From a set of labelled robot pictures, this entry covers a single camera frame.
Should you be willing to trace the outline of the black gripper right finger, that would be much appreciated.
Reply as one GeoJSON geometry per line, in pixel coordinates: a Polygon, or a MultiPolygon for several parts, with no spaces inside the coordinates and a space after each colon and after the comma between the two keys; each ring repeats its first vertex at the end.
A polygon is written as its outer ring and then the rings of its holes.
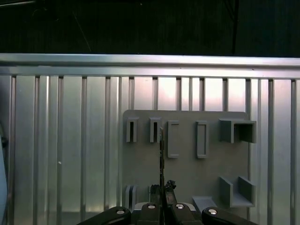
{"type": "Polygon", "coordinates": [[[165,222],[168,225],[252,225],[253,222],[218,207],[207,207],[202,212],[191,210],[176,200],[175,181],[168,180],[164,186],[166,206],[165,222]]]}

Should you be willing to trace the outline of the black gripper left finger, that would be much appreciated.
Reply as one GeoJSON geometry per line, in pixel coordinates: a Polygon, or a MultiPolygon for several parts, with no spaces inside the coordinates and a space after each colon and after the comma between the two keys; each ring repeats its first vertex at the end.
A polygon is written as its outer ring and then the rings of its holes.
{"type": "Polygon", "coordinates": [[[135,209],[116,206],[81,222],[82,225],[161,225],[162,200],[159,185],[150,187],[151,202],[139,203],[135,209]]]}

